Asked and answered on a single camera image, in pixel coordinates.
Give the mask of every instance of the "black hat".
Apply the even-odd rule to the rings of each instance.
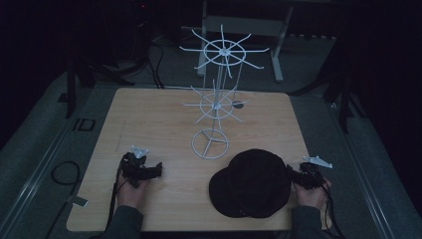
[[[209,184],[212,204],[228,217],[270,217],[288,203],[290,193],[285,163],[261,149],[237,154]]]

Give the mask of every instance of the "forearm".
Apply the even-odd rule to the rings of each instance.
[[[292,239],[326,238],[321,227],[320,212],[317,208],[299,206],[292,210]]]
[[[139,239],[143,215],[133,207],[120,206],[102,239]]]

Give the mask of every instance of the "hat rack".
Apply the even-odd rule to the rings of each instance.
[[[212,120],[211,127],[203,128],[193,136],[192,149],[198,156],[202,158],[216,159],[223,156],[229,148],[229,139],[222,129],[221,120],[227,117],[232,117],[240,122],[243,122],[241,119],[233,115],[233,108],[240,108],[247,102],[236,101],[236,93],[238,90],[243,65],[247,64],[258,70],[264,69],[264,67],[258,67],[252,63],[247,62],[246,56],[250,53],[263,53],[269,49],[252,51],[245,50],[240,45],[240,43],[250,38],[251,34],[237,42],[227,40],[224,37],[223,25],[221,25],[221,39],[218,40],[208,41],[196,34],[193,30],[192,33],[194,36],[201,39],[205,43],[205,46],[202,49],[186,49],[182,47],[180,47],[180,49],[187,52],[199,52],[205,56],[205,63],[195,67],[195,69],[197,70],[204,68],[208,64],[214,64],[218,66],[217,80],[213,79],[212,90],[206,90],[205,86],[207,81],[207,74],[204,74],[202,90],[198,91],[191,86],[191,89],[201,97],[199,104],[184,104],[187,107],[199,107],[201,110],[203,116],[195,123],[199,123],[205,118]],[[239,65],[239,70],[237,72],[236,84],[233,89],[227,90],[226,80],[233,79],[233,72],[231,67],[237,65]],[[204,135],[207,141],[205,143],[205,147],[201,150],[196,146],[199,135]],[[214,144],[223,144],[224,146],[222,148],[224,149],[211,153],[210,148]]]

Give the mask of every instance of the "dark background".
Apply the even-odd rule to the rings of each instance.
[[[139,34],[134,26],[148,22],[148,27],[161,28],[177,43],[180,26],[201,25],[201,2],[1,0],[0,147],[51,81],[65,71],[70,52],[109,65],[121,58],[141,58],[147,52],[149,30],[137,36],[139,49],[133,54],[127,46],[133,43],[134,34]],[[281,19],[284,16],[275,4],[286,4],[263,1],[256,7],[250,5],[253,1],[246,1],[239,8],[236,1],[227,1],[224,7],[214,2],[217,4],[210,11],[223,15]],[[289,28],[290,34],[337,38],[352,71],[353,91],[420,214],[421,12],[422,4],[416,0],[297,4]],[[337,70],[336,65],[326,67]]]

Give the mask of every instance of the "wooden table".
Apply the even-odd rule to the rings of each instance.
[[[230,140],[218,159],[203,159],[191,147],[194,134],[211,126],[199,107],[200,96],[191,90],[120,89],[116,92],[78,196],[86,207],[73,206],[67,227],[71,231],[103,231],[115,173],[121,157],[134,144],[148,148],[146,165],[163,163],[163,174],[148,186],[142,208],[143,231],[284,230],[291,228],[289,203],[266,219],[228,218],[211,204],[208,183],[238,153],[261,148],[299,168],[308,155],[289,97],[276,93],[237,92],[239,101],[249,100],[222,120]]]

